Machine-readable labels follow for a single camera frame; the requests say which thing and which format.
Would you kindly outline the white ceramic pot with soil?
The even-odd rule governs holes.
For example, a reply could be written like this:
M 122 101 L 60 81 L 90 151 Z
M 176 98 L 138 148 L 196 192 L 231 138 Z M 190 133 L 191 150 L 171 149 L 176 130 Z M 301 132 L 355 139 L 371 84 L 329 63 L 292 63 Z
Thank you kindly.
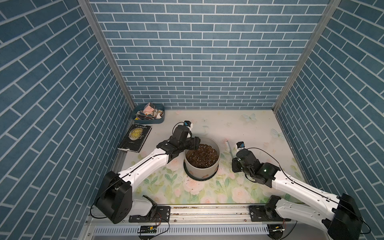
M 220 148 L 211 138 L 200 137 L 200 139 L 198 150 L 184 151 L 184 170 L 191 179 L 206 181 L 218 171 Z

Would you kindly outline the teal toothbrush white bristles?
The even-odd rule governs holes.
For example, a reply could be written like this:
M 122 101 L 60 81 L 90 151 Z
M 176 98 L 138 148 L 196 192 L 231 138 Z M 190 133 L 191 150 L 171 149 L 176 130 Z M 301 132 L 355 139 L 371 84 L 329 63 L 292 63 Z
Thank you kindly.
M 230 145 L 229 141 L 226 141 L 226 145 L 227 145 L 228 151 L 229 151 L 229 153 L 231 155 L 231 159 L 233 159 L 234 155 L 233 155 L 233 151 L 232 151 L 232 148 L 231 148 L 231 145 Z

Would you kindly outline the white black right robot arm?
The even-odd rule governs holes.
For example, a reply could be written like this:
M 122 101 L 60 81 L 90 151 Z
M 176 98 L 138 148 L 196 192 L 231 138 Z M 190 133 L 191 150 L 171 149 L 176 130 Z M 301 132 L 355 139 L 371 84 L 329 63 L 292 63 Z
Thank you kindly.
M 249 207 L 253 222 L 282 222 L 294 220 L 320 229 L 333 240 L 357 240 L 362 235 L 363 217 L 353 197 L 327 193 L 284 172 L 280 165 L 261 163 L 245 147 L 237 143 L 232 170 L 243 172 L 252 183 L 284 192 L 301 201 L 300 204 L 272 195 L 263 206 Z

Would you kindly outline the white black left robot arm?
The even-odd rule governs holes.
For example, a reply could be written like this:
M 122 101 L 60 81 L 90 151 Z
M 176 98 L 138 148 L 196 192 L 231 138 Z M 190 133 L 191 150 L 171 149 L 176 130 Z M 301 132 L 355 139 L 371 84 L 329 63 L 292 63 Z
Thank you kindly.
M 185 150 L 197 150 L 200 138 L 193 137 L 193 124 L 184 121 L 177 125 L 169 139 L 160 142 L 154 151 L 126 170 L 108 172 L 92 204 L 112 223 L 118 224 L 126 216 L 140 216 L 154 221 L 157 203 L 147 196 L 134 199 L 136 188 L 151 174 L 164 167 Z

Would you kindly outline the teal tray with clutter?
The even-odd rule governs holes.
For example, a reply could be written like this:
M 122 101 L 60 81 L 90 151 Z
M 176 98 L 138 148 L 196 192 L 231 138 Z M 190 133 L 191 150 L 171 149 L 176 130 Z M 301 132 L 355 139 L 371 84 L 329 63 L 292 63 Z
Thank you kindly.
M 160 124 L 165 120 L 165 106 L 162 104 L 141 104 L 137 105 L 130 118 L 137 124 L 150 125 Z

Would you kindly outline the black book gold cover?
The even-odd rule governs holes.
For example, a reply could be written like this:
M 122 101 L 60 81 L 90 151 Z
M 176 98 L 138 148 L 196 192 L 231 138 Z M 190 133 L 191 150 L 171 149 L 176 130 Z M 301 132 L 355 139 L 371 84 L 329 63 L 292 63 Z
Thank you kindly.
M 149 125 L 133 123 L 119 145 L 118 150 L 139 153 L 151 130 L 152 127 Z

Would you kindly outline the left green circuit board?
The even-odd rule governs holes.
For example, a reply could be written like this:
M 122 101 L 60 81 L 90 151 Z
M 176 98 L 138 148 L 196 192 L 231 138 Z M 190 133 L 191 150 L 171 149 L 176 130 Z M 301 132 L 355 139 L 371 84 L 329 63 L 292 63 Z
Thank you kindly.
M 157 226 L 140 226 L 140 229 L 138 231 L 138 234 L 144 235 L 144 234 L 149 234 L 149 235 L 155 235 L 157 233 Z

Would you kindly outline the white vent grille strip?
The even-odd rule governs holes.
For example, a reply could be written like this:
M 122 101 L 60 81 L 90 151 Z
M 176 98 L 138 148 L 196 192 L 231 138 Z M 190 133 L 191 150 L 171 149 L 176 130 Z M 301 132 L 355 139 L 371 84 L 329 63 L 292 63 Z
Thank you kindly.
M 164 233 L 165 236 L 184 235 L 267 235 L 269 228 L 263 224 L 252 225 L 171 225 L 159 226 L 151 233 L 139 233 L 140 226 L 99 226 L 92 236 L 152 236 Z

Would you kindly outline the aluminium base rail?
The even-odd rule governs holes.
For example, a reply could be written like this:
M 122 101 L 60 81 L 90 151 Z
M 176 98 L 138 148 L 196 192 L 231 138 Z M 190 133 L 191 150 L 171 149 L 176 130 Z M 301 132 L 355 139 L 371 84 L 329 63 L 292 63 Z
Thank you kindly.
M 126 216 L 120 224 L 165 223 L 174 224 L 279 224 L 297 221 L 316 228 L 322 228 L 326 217 L 304 204 L 283 201 L 277 207 L 266 210 L 265 205 L 158 205 L 156 210 L 144 216 Z

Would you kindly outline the aluminium corner post right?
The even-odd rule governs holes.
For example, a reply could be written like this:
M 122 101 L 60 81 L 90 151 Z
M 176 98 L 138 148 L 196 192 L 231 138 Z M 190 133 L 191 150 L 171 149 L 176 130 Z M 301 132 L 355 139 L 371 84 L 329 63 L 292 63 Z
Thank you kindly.
M 295 65 L 295 67 L 293 68 L 293 71 L 292 71 L 290 77 L 288 78 L 286 84 L 282 88 L 282 91 L 281 91 L 280 95 L 278 96 L 277 101 L 275 102 L 275 104 L 272 108 L 275 115 L 277 114 L 279 108 L 281 107 L 285 97 L 288 95 L 289 90 L 291 89 L 291 87 L 295 83 L 299 73 L 303 69 L 304 64 L 306 63 L 307 59 L 309 58 L 310 54 L 312 53 L 316 43 L 320 39 L 323 31 L 325 30 L 331 17 L 335 13 L 340 2 L 341 2 L 341 0 L 330 0 L 328 5 L 326 6 L 318 24 L 314 28 L 314 31 L 313 31 L 311 37 L 309 38 L 302 54 L 298 58 L 298 61 Z

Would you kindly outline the aluminium corner post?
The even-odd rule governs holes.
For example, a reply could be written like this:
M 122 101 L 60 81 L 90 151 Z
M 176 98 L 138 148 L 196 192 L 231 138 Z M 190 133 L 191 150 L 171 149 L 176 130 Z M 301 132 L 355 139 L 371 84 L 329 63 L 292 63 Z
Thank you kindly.
M 289 90 L 291 89 L 291 87 L 295 83 L 299 73 L 303 69 L 304 64 L 306 63 L 307 59 L 309 58 L 310 54 L 312 53 L 316 43 L 320 39 L 323 31 L 325 30 L 331 17 L 335 13 L 340 2 L 341 2 L 341 0 L 330 0 L 328 5 L 326 6 L 318 24 L 314 28 L 314 31 L 313 31 L 311 37 L 309 38 L 302 54 L 298 58 L 298 61 L 295 65 L 295 67 L 293 68 L 293 71 L 292 71 L 290 77 L 288 78 L 286 84 L 282 88 L 282 91 L 281 91 L 280 95 L 278 96 L 277 101 L 275 102 L 275 104 L 272 108 L 275 115 L 277 114 L 279 108 L 281 107 L 285 97 L 288 95 Z
M 126 98 L 126 100 L 128 101 L 128 104 L 130 106 L 130 108 L 133 110 L 135 108 L 135 103 L 129 93 L 129 90 L 128 90 L 128 87 L 125 83 L 125 80 L 121 74 L 121 71 L 119 70 L 119 67 L 116 63 L 116 60 L 113 56 L 113 53 L 108 45 L 108 42 L 104 36 L 104 33 L 100 27 L 100 24 L 98 23 L 98 20 L 96 18 L 96 15 L 94 14 L 94 11 L 92 9 L 92 6 L 91 6 L 91 3 L 90 1 L 86 1 L 86 0 L 78 0 L 79 2 L 79 5 L 107 59 L 107 62 L 109 64 L 109 66 L 111 67 L 111 70 L 113 71 L 114 73 L 114 76 L 116 77 L 117 79 L 117 82 Z

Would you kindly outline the aluminium corner post left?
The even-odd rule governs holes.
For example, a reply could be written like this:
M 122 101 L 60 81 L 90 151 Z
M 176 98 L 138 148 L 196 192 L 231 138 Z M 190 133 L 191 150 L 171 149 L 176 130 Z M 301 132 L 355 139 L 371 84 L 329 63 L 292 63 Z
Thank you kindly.
M 128 104 L 130 106 L 130 108 L 133 110 L 135 108 L 135 103 L 129 93 L 129 90 L 128 90 L 128 87 L 125 83 L 125 80 L 121 74 L 121 71 L 119 70 L 119 67 L 116 63 L 116 60 L 113 56 L 113 53 L 108 45 L 108 42 L 104 36 L 104 33 L 100 27 L 100 24 L 98 23 L 98 20 L 96 18 L 96 15 L 94 14 L 94 11 L 92 9 L 92 6 L 91 6 L 91 3 L 90 1 L 86 1 L 86 0 L 78 0 L 79 2 L 79 5 L 107 59 L 107 62 L 109 64 L 109 66 L 111 67 L 111 70 L 113 71 L 114 73 L 114 76 L 116 77 L 117 79 L 117 82 L 126 98 L 126 100 L 128 101 Z

